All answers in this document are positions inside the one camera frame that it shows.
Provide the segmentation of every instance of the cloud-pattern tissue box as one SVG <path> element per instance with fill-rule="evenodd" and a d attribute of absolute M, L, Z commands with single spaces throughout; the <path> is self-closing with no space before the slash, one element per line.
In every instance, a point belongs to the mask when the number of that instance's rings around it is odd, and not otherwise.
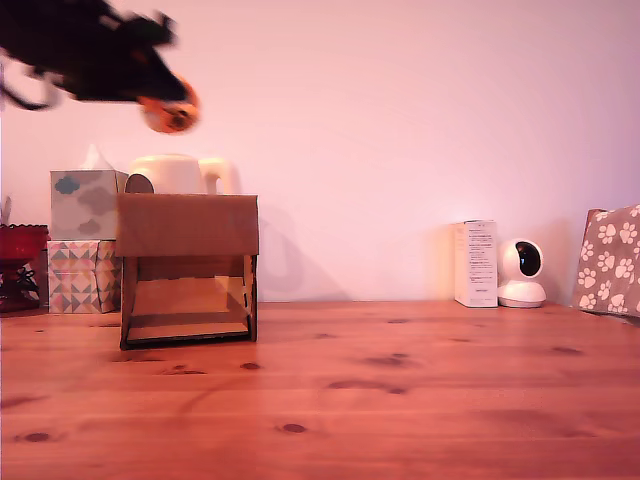
<path fill-rule="evenodd" d="M 116 197 L 127 178 L 116 170 L 51 172 L 51 239 L 115 240 Z"/>
<path fill-rule="evenodd" d="M 116 242 L 50 241 L 49 312 L 107 313 L 120 308 L 122 259 Z"/>

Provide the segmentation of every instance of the orange ball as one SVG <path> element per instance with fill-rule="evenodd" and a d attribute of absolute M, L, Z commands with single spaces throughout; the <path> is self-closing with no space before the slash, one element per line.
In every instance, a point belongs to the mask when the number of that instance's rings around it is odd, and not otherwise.
<path fill-rule="evenodd" d="M 155 98 L 140 97 L 145 123 L 160 133 L 181 133 L 199 120 L 199 101 L 193 88 L 183 78 L 178 77 L 187 90 L 187 99 L 182 102 L 164 102 Z"/>

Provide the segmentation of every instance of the brown pillow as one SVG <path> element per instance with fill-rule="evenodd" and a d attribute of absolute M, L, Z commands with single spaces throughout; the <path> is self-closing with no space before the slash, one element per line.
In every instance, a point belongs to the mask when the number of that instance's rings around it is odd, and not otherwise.
<path fill-rule="evenodd" d="M 580 251 L 572 306 L 640 317 L 640 205 L 596 214 Z"/>

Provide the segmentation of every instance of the small white box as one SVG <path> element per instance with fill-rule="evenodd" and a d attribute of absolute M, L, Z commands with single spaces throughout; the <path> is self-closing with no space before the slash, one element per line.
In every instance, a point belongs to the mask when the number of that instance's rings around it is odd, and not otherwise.
<path fill-rule="evenodd" d="M 455 299 L 462 305 L 498 306 L 496 234 L 490 220 L 454 225 Z"/>

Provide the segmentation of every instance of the white security camera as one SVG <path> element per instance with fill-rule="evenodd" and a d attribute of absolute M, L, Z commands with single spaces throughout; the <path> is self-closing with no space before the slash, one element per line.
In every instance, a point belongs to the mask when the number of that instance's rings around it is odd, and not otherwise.
<path fill-rule="evenodd" d="M 505 307 L 535 308 L 547 295 L 534 279 L 540 275 L 544 257 L 530 240 L 516 238 L 505 242 L 498 254 L 498 302 Z"/>

